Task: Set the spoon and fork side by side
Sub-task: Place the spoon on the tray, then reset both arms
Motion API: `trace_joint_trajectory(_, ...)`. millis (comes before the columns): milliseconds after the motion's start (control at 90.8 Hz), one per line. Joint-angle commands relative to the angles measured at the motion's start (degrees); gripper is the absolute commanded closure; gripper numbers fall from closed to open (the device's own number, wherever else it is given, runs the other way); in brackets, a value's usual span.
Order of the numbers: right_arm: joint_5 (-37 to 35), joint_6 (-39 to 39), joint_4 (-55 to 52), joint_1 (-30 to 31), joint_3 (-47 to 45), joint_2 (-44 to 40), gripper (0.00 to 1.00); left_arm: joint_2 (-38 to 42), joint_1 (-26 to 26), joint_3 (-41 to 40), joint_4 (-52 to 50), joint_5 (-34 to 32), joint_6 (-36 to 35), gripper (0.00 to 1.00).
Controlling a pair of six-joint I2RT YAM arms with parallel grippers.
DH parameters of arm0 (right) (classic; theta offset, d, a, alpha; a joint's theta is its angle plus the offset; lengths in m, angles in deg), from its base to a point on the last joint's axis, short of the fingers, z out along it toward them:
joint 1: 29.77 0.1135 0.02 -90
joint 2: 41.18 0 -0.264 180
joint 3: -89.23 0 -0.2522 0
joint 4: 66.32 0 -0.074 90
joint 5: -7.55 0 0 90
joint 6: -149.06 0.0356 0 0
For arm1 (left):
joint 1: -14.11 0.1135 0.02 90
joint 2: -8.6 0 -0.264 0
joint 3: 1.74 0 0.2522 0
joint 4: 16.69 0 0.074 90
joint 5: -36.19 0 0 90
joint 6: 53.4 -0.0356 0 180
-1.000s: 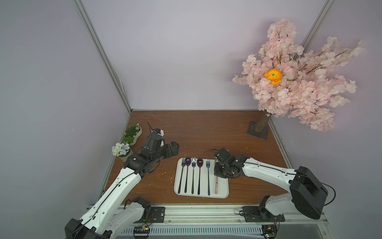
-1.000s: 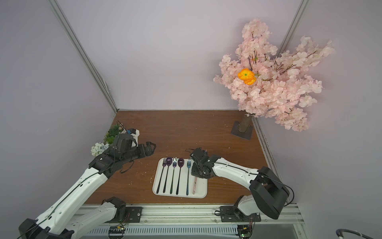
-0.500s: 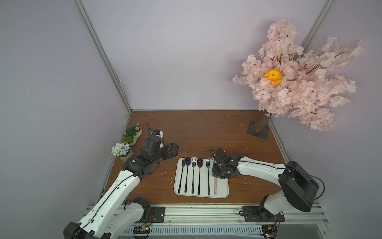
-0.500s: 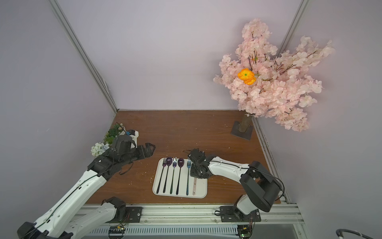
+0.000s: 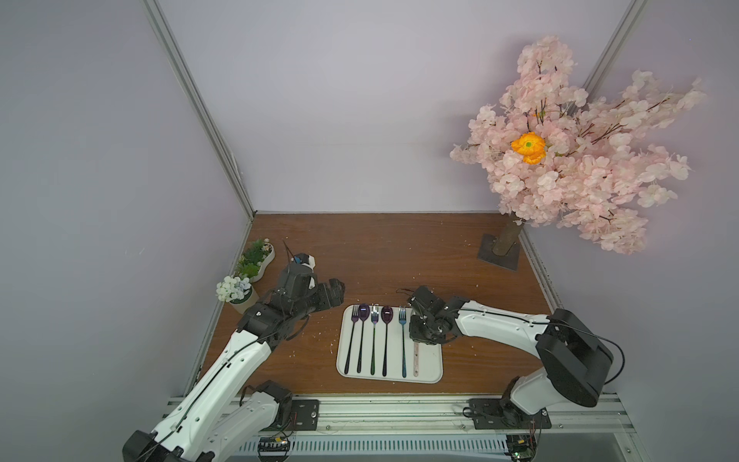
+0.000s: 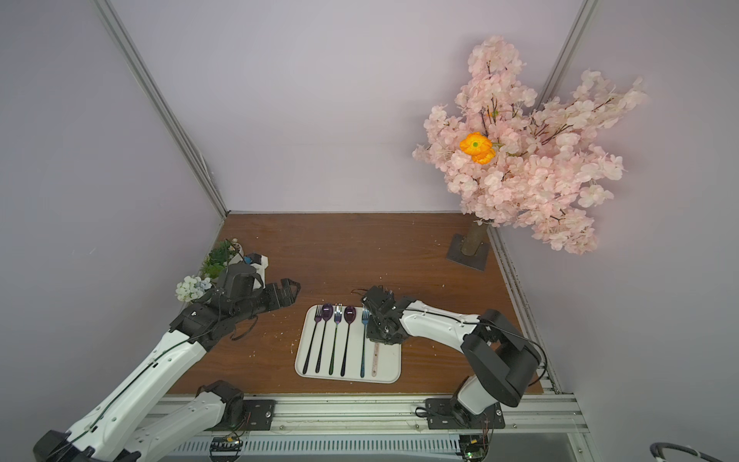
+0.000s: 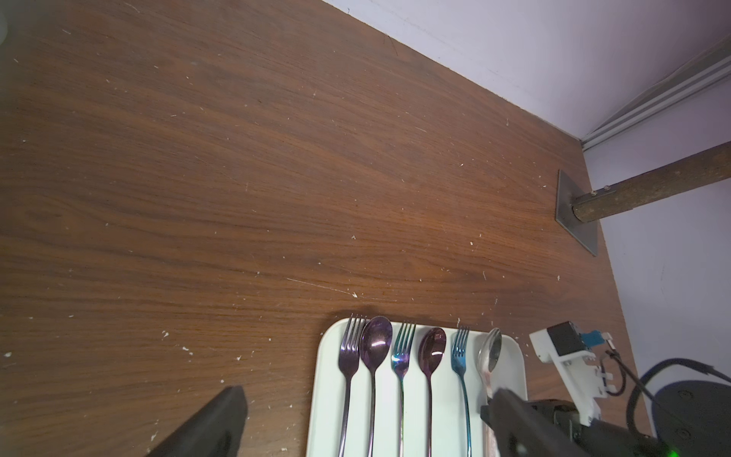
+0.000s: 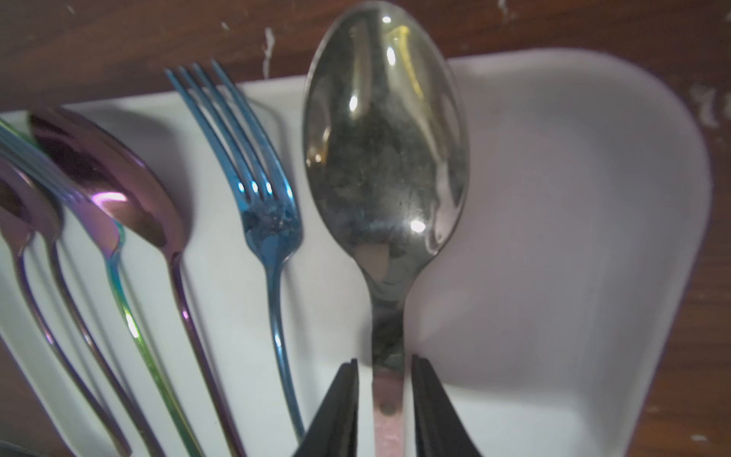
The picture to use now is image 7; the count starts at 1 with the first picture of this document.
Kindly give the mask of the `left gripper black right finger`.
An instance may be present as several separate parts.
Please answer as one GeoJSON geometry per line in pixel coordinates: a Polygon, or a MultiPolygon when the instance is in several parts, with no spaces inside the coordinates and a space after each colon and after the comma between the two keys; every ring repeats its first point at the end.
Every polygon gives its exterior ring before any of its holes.
{"type": "Polygon", "coordinates": [[[501,388],[481,406],[501,456],[588,456],[512,390],[501,388]]]}

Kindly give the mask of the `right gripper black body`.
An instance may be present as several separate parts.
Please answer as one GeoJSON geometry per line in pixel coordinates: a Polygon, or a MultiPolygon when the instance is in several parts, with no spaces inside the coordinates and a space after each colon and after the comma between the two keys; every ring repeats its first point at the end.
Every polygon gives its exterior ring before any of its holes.
{"type": "Polygon", "coordinates": [[[665,443],[648,435],[639,438],[627,428],[594,419],[589,426],[580,422],[576,406],[563,400],[540,400],[528,403],[544,419],[583,451],[592,456],[670,456],[665,443]]]}

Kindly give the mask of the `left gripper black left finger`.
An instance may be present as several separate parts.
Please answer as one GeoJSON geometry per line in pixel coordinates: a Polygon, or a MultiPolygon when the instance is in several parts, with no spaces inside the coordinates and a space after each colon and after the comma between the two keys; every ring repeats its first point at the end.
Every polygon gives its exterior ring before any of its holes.
{"type": "Polygon", "coordinates": [[[245,390],[228,386],[155,447],[150,456],[237,456],[246,422],[245,390]]]}

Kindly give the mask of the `silver spoon pink handle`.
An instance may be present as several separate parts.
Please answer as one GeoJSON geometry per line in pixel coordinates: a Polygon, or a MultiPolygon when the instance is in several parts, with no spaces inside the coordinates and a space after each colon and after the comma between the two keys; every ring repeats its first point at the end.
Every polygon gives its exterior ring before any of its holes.
{"type": "MultiPolygon", "coordinates": [[[[479,352],[477,368],[482,379],[485,391],[485,403],[487,404],[493,396],[491,378],[502,352],[502,344],[502,331],[498,328],[493,328],[487,333],[487,339],[485,339],[485,343],[479,352]]],[[[487,423],[484,423],[484,446],[485,456],[493,456],[495,454],[494,433],[487,423]]]]}

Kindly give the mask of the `blue fork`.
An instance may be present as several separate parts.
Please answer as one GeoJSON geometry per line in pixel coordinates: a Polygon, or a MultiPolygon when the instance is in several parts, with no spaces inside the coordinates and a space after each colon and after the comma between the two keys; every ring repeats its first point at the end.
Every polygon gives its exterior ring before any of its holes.
{"type": "Polygon", "coordinates": [[[468,388],[466,387],[466,348],[468,347],[468,327],[458,327],[451,347],[450,361],[452,370],[457,374],[463,394],[464,423],[466,424],[466,455],[473,456],[468,388]]]}

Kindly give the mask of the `purple spoon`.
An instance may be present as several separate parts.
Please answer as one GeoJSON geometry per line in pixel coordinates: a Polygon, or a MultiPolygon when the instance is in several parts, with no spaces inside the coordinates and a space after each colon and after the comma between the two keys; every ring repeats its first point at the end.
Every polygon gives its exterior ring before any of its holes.
{"type": "Polygon", "coordinates": [[[384,316],[376,316],[369,320],[363,330],[360,355],[369,370],[371,380],[370,411],[369,411],[369,445],[367,456],[374,452],[374,434],[376,417],[376,371],[388,356],[392,341],[392,323],[384,316]]]}
{"type": "Polygon", "coordinates": [[[426,456],[432,457],[433,388],[432,376],[441,364],[447,335],[442,328],[430,329],[421,341],[418,351],[419,367],[426,377],[426,456]]]}

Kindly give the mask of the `rainbow iridescent fork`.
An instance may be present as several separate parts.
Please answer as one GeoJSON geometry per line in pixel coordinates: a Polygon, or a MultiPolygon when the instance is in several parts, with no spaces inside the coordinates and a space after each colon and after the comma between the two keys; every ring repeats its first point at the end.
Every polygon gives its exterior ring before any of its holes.
{"type": "Polygon", "coordinates": [[[399,457],[404,456],[405,439],[405,375],[409,371],[410,355],[415,337],[416,324],[405,322],[401,325],[392,345],[391,367],[399,382],[399,457]]]}

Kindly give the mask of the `purple fork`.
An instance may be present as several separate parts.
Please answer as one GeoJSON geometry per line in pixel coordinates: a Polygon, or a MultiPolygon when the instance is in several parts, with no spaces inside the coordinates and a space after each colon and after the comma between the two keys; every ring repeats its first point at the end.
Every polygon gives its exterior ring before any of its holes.
{"type": "Polygon", "coordinates": [[[346,381],[345,397],[343,404],[342,423],[338,456],[343,457],[346,451],[346,435],[348,434],[348,415],[350,415],[350,394],[351,381],[359,369],[360,364],[360,341],[367,318],[361,315],[352,315],[348,319],[344,331],[338,358],[338,367],[346,381]]]}

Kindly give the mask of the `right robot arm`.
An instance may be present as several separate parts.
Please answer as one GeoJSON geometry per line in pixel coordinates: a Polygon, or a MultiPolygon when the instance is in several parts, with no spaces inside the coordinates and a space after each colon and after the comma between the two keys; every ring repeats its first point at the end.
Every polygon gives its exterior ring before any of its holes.
{"type": "Polygon", "coordinates": [[[730,454],[730,377],[714,367],[687,358],[666,359],[639,377],[617,355],[611,357],[622,375],[621,390],[632,380],[624,428],[601,420],[580,423],[577,407],[565,401],[541,400],[527,405],[540,415],[542,428],[557,431],[566,451],[539,451],[517,443],[526,456],[728,456],[730,454]],[[684,380],[653,393],[650,382],[661,372],[682,367],[719,382],[684,380]]]}

